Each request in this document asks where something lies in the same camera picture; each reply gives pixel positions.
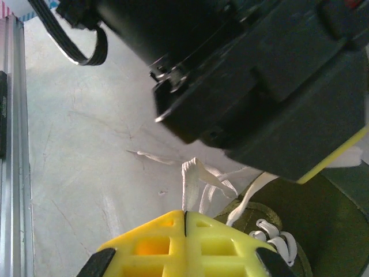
black sticker on rail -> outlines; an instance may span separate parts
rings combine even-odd
[[[0,71],[0,157],[6,154],[7,75]]]
[[[186,237],[187,236],[187,213],[188,213],[188,211],[186,211],[185,213],[184,213],[184,236]]]

white shoelace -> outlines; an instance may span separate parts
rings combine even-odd
[[[210,206],[212,196],[216,188],[220,189],[223,194],[230,199],[238,196],[236,189],[229,181],[226,181],[225,178],[230,178],[232,175],[238,177],[249,176],[250,172],[255,172],[249,167],[224,175],[221,175],[216,169],[212,169],[212,171],[212,173],[208,171],[197,158],[182,164],[182,210],[189,211],[195,205],[199,195],[199,180],[202,180],[207,184],[202,194],[200,203],[200,212],[204,213]],[[269,173],[262,173],[258,178],[256,178],[248,187],[248,190],[240,205],[228,215],[226,224],[228,226],[232,226],[246,209],[251,197],[266,184],[276,178],[278,177]]]
[[[278,228],[265,219],[259,219],[256,225],[263,231],[252,231],[249,235],[263,242],[272,244],[285,262],[291,267],[298,255],[298,246],[295,238],[288,232],[279,232]]]

